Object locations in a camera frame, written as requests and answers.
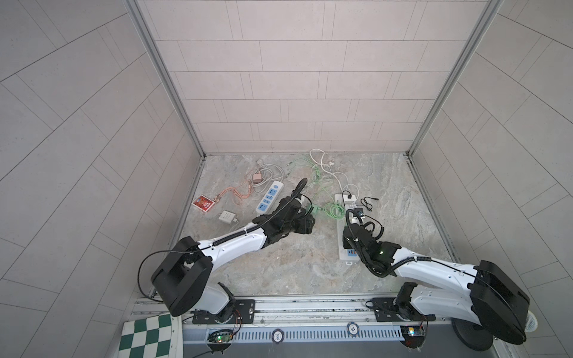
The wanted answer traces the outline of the white charger with black cable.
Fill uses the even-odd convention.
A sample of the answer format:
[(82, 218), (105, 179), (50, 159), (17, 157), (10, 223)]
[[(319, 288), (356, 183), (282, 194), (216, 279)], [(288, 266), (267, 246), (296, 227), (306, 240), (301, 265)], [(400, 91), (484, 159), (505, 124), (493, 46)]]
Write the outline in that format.
[(362, 210), (367, 210), (368, 212), (372, 212), (374, 209), (375, 201), (379, 201), (379, 198), (374, 198), (371, 196), (358, 198), (347, 189), (343, 190), (342, 192), (342, 203), (346, 210), (359, 208)]

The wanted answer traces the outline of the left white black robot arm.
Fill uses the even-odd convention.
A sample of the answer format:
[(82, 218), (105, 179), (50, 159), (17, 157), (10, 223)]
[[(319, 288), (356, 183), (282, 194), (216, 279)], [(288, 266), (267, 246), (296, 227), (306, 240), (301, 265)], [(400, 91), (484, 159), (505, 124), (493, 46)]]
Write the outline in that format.
[(311, 234), (316, 220), (312, 209), (305, 209), (301, 203), (306, 184), (307, 179), (301, 179), (275, 211), (254, 218), (226, 236), (198, 242), (188, 236), (173, 249), (161, 250), (167, 256), (151, 276), (151, 284), (161, 297), (158, 302), (173, 317), (191, 312), (209, 314), (217, 323), (228, 322), (237, 310), (237, 299), (223, 283), (208, 283), (212, 271), (291, 233)]

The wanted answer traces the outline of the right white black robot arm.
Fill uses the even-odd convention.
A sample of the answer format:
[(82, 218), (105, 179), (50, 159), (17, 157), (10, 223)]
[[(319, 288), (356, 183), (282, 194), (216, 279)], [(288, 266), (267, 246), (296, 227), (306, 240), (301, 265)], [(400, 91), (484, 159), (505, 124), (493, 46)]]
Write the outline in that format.
[(514, 345), (538, 328), (529, 296), (493, 262), (452, 263), (384, 242), (374, 233), (379, 222), (365, 222), (355, 209), (346, 210), (345, 221), (343, 242), (374, 276), (406, 279), (392, 307), (402, 319), (443, 316), (477, 325)]

